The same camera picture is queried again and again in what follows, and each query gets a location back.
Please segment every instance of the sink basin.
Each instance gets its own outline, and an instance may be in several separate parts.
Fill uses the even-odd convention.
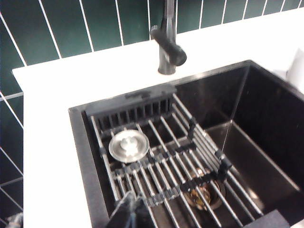
[[[252,61],[171,84],[233,163],[231,172],[262,212],[277,209],[290,225],[304,219],[304,95]],[[104,227],[114,210],[104,162],[87,115],[89,107],[102,102],[69,109],[94,228]],[[235,210],[244,224],[250,222],[237,206]],[[217,212],[223,227],[237,227],[221,208]],[[207,223],[205,227],[215,226]]]

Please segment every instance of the faucet handle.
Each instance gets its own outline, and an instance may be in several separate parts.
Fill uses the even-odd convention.
[[[157,25],[151,27],[151,37],[162,47],[162,49],[169,56],[169,62],[174,66],[180,66],[187,60],[186,53],[181,49],[180,46],[175,44],[172,40],[168,39],[166,34],[158,29]]]

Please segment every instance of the black faucet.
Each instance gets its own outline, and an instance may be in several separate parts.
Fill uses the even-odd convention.
[[[158,72],[164,75],[175,73],[175,66],[180,66],[187,59],[186,53],[176,45],[174,0],[165,0],[161,29],[154,25],[151,27],[151,37],[160,45],[160,66]]]

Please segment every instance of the stainless steel drain cap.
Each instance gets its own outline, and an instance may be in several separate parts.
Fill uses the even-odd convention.
[[[124,130],[110,141],[109,152],[116,160],[124,163],[143,158],[149,149],[147,136],[137,130]]]

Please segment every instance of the white countertop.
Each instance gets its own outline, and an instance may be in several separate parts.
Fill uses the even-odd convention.
[[[158,45],[124,47],[13,70],[24,91],[24,227],[91,227],[68,108],[251,59],[284,72],[303,46],[304,8],[178,34],[187,62],[157,72]]]

